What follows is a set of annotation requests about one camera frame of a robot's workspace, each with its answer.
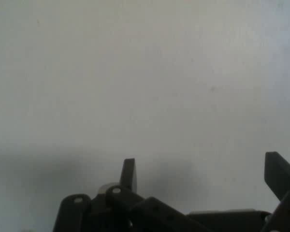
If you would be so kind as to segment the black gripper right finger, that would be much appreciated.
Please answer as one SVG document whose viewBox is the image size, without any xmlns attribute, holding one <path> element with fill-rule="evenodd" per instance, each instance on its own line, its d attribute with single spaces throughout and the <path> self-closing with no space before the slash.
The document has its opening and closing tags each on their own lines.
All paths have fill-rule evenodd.
<svg viewBox="0 0 290 232">
<path fill-rule="evenodd" d="M 263 231 L 290 232 L 290 164 L 278 152 L 265 153 L 264 180 L 280 203 Z"/>
</svg>

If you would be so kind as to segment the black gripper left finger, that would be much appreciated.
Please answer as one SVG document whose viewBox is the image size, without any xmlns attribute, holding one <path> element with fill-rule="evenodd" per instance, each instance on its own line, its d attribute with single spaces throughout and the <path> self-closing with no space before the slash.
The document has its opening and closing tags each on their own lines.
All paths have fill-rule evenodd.
<svg viewBox="0 0 290 232">
<path fill-rule="evenodd" d="M 118 183 L 90 198 L 74 194 L 58 210 L 55 232 L 206 232 L 207 227 L 156 198 L 136 192 L 135 159 L 125 159 Z"/>
</svg>

